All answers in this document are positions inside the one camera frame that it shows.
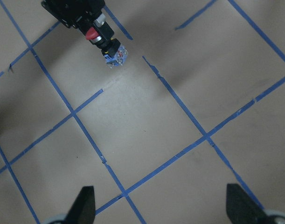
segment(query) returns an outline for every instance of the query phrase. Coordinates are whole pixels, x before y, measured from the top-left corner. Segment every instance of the red button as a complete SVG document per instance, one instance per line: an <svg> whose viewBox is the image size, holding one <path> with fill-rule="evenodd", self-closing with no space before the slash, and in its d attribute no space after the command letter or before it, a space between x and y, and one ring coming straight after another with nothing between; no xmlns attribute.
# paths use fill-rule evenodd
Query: red button
<svg viewBox="0 0 285 224"><path fill-rule="evenodd" d="M85 35L85 38L86 38L88 41L90 41L90 40L96 39L98 36L100 36L100 35L97 33L97 31L96 31L93 27L91 27L91 28L87 31L87 33L86 33L86 35Z"/></svg>

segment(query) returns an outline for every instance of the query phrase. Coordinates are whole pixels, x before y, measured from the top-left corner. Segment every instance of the black object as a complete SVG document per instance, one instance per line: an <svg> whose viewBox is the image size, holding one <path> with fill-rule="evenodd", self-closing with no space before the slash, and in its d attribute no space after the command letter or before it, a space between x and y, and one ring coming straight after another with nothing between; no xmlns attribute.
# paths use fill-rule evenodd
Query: black object
<svg viewBox="0 0 285 224"><path fill-rule="evenodd" d="M283 216L267 216L238 184L227 184L226 213L232 224L285 224Z"/></svg>
<svg viewBox="0 0 285 224"><path fill-rule="evenodd" d="M92 224L96 216L94 187L83 187L64 220L50 224Z"/></svg>
<svg viewBox="0 0 285 224"><path fill-rule="evenodd" d="M104 0L43 0L41 4L67 28L78 28L84 35L93 28L99 38L89 41L100 48L103 55L108 52L110 57L114 57L120 42L111 39L114 31L107 22L104 21L99 26L96 24L96 20L102 14L101 9L105 6Z"/></svg>

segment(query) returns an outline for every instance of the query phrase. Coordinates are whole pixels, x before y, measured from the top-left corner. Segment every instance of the tile floor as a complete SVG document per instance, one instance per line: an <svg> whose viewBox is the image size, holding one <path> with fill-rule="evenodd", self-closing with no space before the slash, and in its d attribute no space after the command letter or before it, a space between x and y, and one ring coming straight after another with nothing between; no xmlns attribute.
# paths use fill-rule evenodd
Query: tile floor
<svg viewBox="0 0 285 224"><path fill-rule="evenodd" d="M40 0L0 0L0 224L94 185L95 223L230 223L227 183L285 212L285 0L107 0L99 50Z"/></svg>

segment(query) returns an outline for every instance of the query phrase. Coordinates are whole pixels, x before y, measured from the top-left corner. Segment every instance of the gray floor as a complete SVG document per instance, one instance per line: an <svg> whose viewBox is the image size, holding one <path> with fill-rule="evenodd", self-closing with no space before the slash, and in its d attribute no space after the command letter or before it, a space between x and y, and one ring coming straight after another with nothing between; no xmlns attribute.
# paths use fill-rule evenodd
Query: gray floor
<svg viewBox="0 0 285 224"><path fill-rule="evenodd" d="M285 0L106 3L112 70L39 0L0 0L0 224L85 185L96 224L230 223L235 182L285 212Z"/></svg>

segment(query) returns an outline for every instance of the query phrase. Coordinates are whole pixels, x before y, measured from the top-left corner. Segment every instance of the robotic arm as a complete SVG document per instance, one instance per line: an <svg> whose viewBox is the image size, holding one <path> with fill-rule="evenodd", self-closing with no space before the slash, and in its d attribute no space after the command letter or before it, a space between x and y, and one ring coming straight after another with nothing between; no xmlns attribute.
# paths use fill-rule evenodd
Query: robotic arm
<svg viewBox="0 0 285 224"><path fill-rule="evenodd" d="M128 52L117 39L112 39L114 31L101 11L104 0L43 0L42 6L67 28L79 29L101 49L111 68L124 64Z"/></svg>

